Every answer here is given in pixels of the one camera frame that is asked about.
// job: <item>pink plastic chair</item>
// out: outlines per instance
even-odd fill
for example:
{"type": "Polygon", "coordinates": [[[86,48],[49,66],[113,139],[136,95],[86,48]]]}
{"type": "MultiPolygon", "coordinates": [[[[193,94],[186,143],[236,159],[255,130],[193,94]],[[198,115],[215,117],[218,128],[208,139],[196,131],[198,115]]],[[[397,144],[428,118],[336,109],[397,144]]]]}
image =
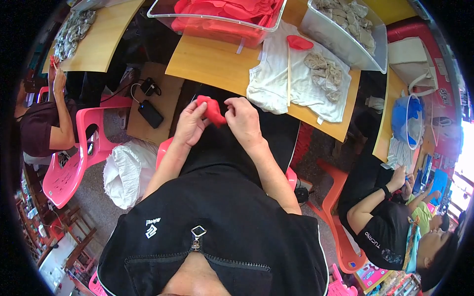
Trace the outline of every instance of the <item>pink plastic chair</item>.
{"type": "Polygon", "coordinates": [[[107,293],[105,293],[104,288],[102,288],[99,279],[97,278],[97,270],[94,272],[91,280],[89,281],[89,290],[92,291],[92,293],[94,293],[96,296],[107,296],[107,293]]]}
{"type": "Polygon", "coordinates": [[[77,111],[76,124],[79,135],[79,143],[76,147],[79,151],[61,169],[58,162],[58,153],[54,153],[43,180],[43,192],[58,208],[71,199],[76,192],[85,170],[101,161],[104,161],[111,153],[112,149],[119,143],[111,143],[103,131],[104,109],[124,108],[132,105],[132,99],[115,96],[98,108],[82,109],[77,111]],[[99,137],[94,137],[92,155],[87,155],[86,128],[91,124],[97,124],[99,137]]]}
{"type": "Polygon", "coordinates": [[[327,296],[357,296],[357,288],[354,286],[347,288],[342,281],[342,276],[337,266],[333,264],[332,268],[334,269],[332,273],[334,281],[328,285],[327,296]]]}
{"type": "Polygon", "coordinates": [[[329,225],[336,243],[337,260],[339,261],[341,270],[347,274],[354,273],[364,266],[367,261],[367,256],[363,250],[360,250],[360,256],[356,254],[339,220],[339,216],[331,215],[331,211],[339,199],[339,195],[346,182],[347,173],[335,168],[322,159],[318,159],[317,164],[331,175],[334,183],[323,200],[322,211],[316,208],[310,201],[306,202],[306,204],[329,225]]]}
{"type": "Polygon", "coordinates": [[[49,88],[47,86],[43,86],[42,88],[39,89],[39,94],[38,98],[36,99],[36,103],[41,103],[41,98],[43,97],[43,94],[48,92],[49,88]]]}
{"type": "MultiPolygon", "coordinates": [[[[156,156],[156,169],[160,166],[161,160],[163,159],[164,155],[166,154],[166,151],[170,147],[171,142],[173,141],[173,137],[169,138],[168,140],[162,142],[160,144],[160,147],[158,148],[158,155],[156,156]]],[[[290,184],[291,188],[295,190],[296,188],[296,173],[288,167],[286,170],[285,176],[288,180],[288,183],[290,184]]]]}

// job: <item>green shirt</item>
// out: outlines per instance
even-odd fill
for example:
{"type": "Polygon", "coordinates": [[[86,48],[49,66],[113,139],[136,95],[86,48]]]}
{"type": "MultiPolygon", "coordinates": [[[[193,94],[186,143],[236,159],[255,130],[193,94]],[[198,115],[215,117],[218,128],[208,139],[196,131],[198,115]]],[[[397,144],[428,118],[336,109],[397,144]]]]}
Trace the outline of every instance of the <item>green shirt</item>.
{"type": "MultiPolygon", "coordinates": [[[[408,199],[407,205],[415,199],[415,196],[412,194],[408,199]]],[[[429,222],[433,218],[432,213],[429,211],[428,206],[424,201],[420,201],[416,209],[411,214],[413,219],[416,219],[416,216],[419,217],[419,233],[423,236],[425,233],[429,232],[429,222]]]]}

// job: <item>cardboard box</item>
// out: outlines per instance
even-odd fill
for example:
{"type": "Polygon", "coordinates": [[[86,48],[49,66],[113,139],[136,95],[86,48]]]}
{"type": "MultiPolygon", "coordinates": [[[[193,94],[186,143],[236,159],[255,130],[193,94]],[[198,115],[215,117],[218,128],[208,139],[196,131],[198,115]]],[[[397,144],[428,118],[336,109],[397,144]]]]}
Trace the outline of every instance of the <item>cardboard box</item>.
{"type": "Polygon", "coordinates": [[[128,120],[127,134],[150,143],[160,145],[169,137],[176,103],[181,93],[183,78],[165,75],[166,66],[158,63],[146,62],[140,78],[151,77],[161,89],[161,96],[152,94],[147,97],[140,86],[134,86],[132,91],[139,102],[149,100],[155,109],[163,116],[163,122],[156,129],[152,128],[138,112],[139,104],[133,101],[128,120]]]}

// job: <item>clear plastic storage box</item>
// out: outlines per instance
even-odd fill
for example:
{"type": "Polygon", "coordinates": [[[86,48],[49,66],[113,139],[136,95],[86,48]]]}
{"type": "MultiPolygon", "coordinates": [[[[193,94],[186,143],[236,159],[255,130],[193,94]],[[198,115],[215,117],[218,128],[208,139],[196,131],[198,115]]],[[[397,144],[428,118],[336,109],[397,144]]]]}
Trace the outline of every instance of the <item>clear plastic storage box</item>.
{"type": "Polygon", "coordinates": [[[337,23],[317,11],[312,6],[312,0],[308,0],[308,10],[301,22],[300,30],[329,49],[351,69],[380,71],[386,74],[387,28],[368,5],[361,0],[356,1],[369,8],[369,13],[365,18],[373,24],[372,37],[376,42],[374,57],[337,23]]]}
{"type": "Polygon", "coordinates": [[[278,28],[286,4],[286,0],[277,2],[276,9],[268,21],[269,27],[263,27],[231,18],[177,14],[174,12],[177,2],[178,0],[156,0],[146,15],[158,19],[178,34],[242,44],[251,48],[256,48],[268,33],[278,28]]]}

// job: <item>charging cable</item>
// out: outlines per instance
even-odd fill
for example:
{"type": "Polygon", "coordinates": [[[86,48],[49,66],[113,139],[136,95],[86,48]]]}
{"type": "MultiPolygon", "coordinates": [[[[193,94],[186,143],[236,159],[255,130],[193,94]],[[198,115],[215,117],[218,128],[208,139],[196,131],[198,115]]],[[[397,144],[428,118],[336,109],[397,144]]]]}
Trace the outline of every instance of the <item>charging cable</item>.
{"type": "Polygon", "coordinates": [[[132,86],[130,87],[130,94],[132,95],[132,99],[133,99],[135,102],[137,102],[138,104],[141,105],[142,103],[140,103],[140,102],[133,96],[133,86],[134,86],[134,85],[139,85],[139,86],[142,86],[142,85],[141,85],[140,83],[134,83],[134,84],[132,84],[132,86]]]}

